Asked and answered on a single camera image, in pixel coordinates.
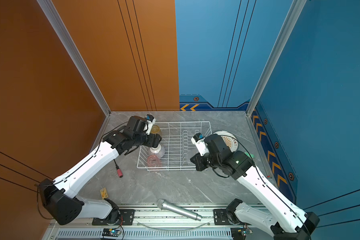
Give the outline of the striped ceramic bowl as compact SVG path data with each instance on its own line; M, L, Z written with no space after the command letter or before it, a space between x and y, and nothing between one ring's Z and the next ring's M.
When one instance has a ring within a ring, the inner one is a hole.
M159 144L156 148L150 148L150 152L151 155L155 155L160 159L165 155L166 149L165 147Z

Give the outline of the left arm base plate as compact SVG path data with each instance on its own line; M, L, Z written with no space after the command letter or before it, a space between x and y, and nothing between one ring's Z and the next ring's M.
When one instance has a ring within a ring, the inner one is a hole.
M131 226L135 217L133 209L119 209L112 211L105 219L93 218L93 226Z

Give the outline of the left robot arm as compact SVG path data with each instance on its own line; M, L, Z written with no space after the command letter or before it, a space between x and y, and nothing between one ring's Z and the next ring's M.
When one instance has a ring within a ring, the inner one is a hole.
M45 179L38 185L43 207L59 225L75 219L99 219L113 225L120 218L119 207L108 198L86 199L79 196L82 187L104 166L121 154L129 154L141 146L158 147L162 140L151 132L156 119L132 116L127 124L105 134L99 145L64 174L54 180Z

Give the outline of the pink glass cup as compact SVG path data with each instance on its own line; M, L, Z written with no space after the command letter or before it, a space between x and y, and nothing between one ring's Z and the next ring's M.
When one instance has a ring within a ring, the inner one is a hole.
M147 158L147 167L148 168L160 168L160 167L162 167L162 162L156 155L150 155Z

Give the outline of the yellow glass cup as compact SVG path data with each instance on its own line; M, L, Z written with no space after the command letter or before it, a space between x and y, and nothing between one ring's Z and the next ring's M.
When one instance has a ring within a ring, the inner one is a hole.
M152 129L151 129L151 134L157 134L157 135L162 135L162 131L161 128L157 125L153 125Z

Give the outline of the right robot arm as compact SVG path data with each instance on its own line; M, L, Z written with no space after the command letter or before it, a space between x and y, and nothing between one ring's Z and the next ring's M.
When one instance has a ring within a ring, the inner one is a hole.
M192 137L198 153L191 157L196 170L220 169L224 177L231 177L246 187L269 210L268 213L250 207L241 200L233 200L226 208L233 223L250 224L275 240L310 240L320 219L313 212L305 212L285 197L242 151L232 152L223 137L208 137L200 133Z

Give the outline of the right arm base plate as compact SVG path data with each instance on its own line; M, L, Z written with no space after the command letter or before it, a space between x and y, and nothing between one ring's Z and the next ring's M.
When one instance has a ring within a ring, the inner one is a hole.
M216 226L225 226L225 225L236 225L234 222L232 222L229 218L228 218L228 214L226 209L214 209L213 210L213 215L214 215L214 224Z

